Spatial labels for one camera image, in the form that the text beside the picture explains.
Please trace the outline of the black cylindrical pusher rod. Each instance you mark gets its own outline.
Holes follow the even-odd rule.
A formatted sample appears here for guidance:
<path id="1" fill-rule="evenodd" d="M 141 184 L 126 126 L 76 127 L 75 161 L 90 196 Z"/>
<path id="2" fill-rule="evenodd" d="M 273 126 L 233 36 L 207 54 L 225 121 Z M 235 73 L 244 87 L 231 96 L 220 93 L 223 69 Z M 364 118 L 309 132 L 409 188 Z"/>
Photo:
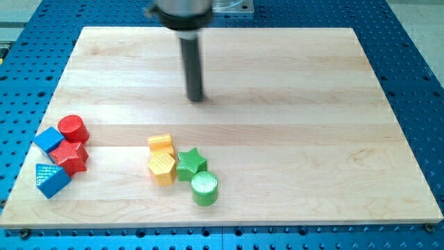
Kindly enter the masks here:
<path id="1" fill-rule="evenodd" d="M 180 38 L 180 48 L 185 72 L 185 89 L 190 101 L 203 100 L 203 77 L 200 63 L 198 38 Z"/>

